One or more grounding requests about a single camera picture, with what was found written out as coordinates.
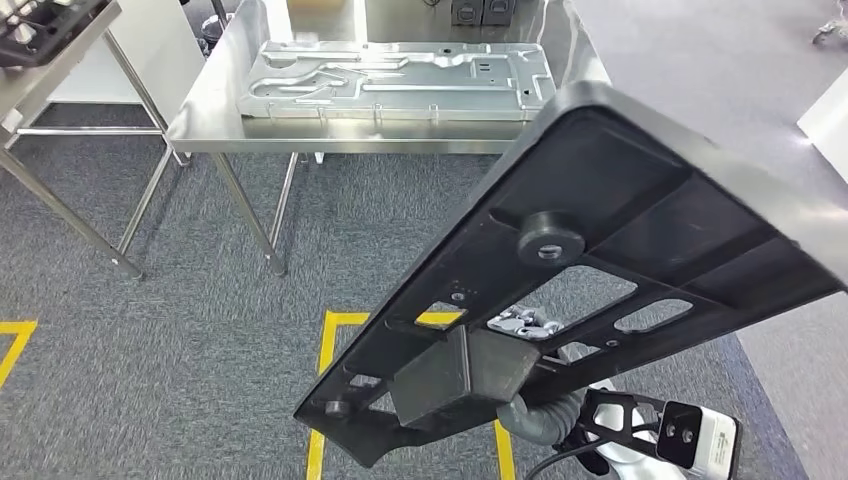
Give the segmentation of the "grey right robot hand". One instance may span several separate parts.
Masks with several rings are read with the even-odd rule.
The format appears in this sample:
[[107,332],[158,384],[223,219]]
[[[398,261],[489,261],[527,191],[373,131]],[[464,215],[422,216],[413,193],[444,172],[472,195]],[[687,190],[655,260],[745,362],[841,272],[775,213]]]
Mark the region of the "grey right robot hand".
[[541,309],[514,304],[489,319],[493,331],[530,341],[541,341],[564,329],[562,322],[550,319]]

